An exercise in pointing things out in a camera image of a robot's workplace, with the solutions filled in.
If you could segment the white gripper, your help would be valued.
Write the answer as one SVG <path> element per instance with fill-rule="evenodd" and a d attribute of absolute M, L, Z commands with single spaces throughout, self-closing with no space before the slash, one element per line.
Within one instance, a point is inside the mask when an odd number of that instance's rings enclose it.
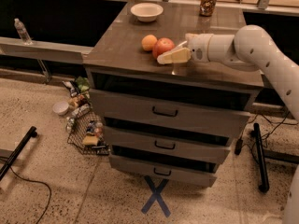
<path fill-rule="evenodd" d="M 209 42 L 213 34 L 186 34 L 185 41 L 157 57 L 159 64 L 186 63 L 192 59 L 199 63 L 208 63 Z"/>

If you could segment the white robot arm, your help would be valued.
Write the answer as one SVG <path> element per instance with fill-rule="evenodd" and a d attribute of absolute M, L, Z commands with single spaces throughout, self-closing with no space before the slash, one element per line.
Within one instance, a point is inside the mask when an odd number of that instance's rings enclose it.
<path fill-rule="evenodd" d="M 299 66 L 260 26 L 246 25 L 233 35 L 186 34 L 185 41 L 159 55 L 160 64 L 222 63 L 240 71 L 261 70 L 292 116 L 299 121 Z"/>

